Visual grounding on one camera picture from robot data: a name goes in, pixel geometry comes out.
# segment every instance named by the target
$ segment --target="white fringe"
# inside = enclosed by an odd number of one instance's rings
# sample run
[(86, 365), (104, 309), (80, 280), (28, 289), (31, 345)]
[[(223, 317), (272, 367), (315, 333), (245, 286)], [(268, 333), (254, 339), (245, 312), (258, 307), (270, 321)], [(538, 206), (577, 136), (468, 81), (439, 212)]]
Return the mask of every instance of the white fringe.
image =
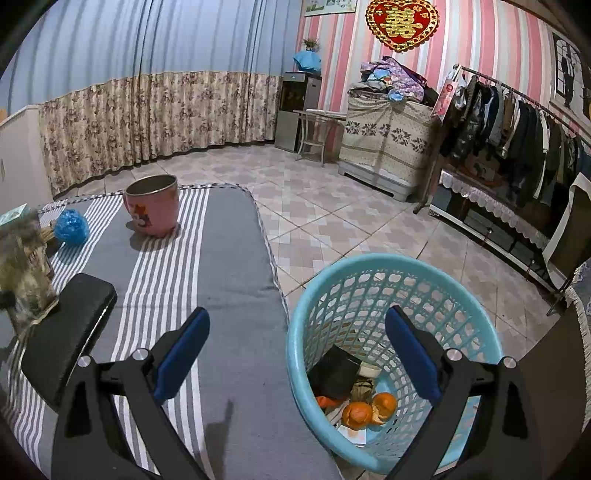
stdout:
[(589, 420), (591, 420), (591, 331), (589, 330), (589, 322), (585, 314), (585, 305), (575, 292), (572, 286), (566, 289), (566, 297), (574, 303), (577, 309), (577, 317), (579, 318), (579, 327), (581, 329), (581, 337), (583, 339), (583, 352), (585, 357), (585, 382), (587, 384), (587, 404), (585, 407), (585, 418), (581, 432), (587, 427)]

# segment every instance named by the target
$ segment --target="metal screw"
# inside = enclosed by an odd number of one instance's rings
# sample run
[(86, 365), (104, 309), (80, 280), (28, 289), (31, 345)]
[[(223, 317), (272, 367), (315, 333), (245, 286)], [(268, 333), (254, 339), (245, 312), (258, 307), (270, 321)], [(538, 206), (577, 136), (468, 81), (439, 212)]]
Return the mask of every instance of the metal screw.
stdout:
[(131, 356), (134, 360), (146, 360), (148, 358), (148, 351), (145, 348), (138, 348)]
[(459, 350), (456, 350), (455, 348), (450, 348), (446, 352), (446, 355), (452, 362), (457, 362), (458, 360), (461, 360), (463, 357), (462, 352)]
[(503, 365), (505, 365), (507, 368), (515, 368), (517, 366), (517, 360), (511, 356), (506, 356), (503, 359)]
[(78, 366), (82, 368), (88, 367), (91, 361), (92, 360), (88, 355), (83, 355), (78, 359)]

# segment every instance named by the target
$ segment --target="green plant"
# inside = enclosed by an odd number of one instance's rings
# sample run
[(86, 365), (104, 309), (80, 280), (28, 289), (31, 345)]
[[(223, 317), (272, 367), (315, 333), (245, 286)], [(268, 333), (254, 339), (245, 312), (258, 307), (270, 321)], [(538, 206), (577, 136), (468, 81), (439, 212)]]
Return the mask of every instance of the green plant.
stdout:
[(305, 38), (302, 42), (306, 46), (306, 50), (317, 51), (320, 48), (320, 44), (315, 38)]

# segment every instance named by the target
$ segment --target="tile floor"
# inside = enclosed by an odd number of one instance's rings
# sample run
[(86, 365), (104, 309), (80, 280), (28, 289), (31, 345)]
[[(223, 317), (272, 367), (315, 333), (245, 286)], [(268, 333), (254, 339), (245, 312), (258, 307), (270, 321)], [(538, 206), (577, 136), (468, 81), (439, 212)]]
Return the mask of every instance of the tile floor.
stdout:
[(211, 148), (108, 174), (65, 196), (114, 192), (134, 179), (164, 172), (175, 174), (180, 183), (248, 188), (261, 212), (290, 310), (307, 282), (339, 258), (393, 252), (423, 260), (460, 281), (488, 311), (505, 352), (517, 359), (558, 319), (557, 314), (545, 315), (548, 304), (533, 283), (429, 216), (428, 209), (414, 215), (412, 204), (338, 175), (335, 164), (321, 167), (296, 158), (273, 145)]

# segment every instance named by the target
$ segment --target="laundry basket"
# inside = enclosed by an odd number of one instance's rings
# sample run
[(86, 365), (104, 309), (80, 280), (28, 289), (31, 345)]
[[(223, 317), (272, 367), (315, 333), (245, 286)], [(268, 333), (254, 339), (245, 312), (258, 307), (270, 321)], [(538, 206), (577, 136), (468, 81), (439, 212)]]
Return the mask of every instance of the laundry basket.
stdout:
[[(325, 268), (306, 287), (291, 319), (287, 366), (300, 413), (322, 444), (367, 470), (387, 474), (402, 457), (431, 409), (420, 398), (385, 333), (384, 316), (399, 304), (413, 323), (443, 348), (497, 364), (502, 358), (495, 328), (478, 301), (446, 273), (400, 255), (368, 254)], [(398, 399), (392, 418), (366, 431), (357, 447), (326, 419), (316, 403), (307, 372), (333, 345), (382, 368), (377, 392)], [(457, 460), (472, 427), (479, 397), (466, 403), (462, 419), (440, 466)]]

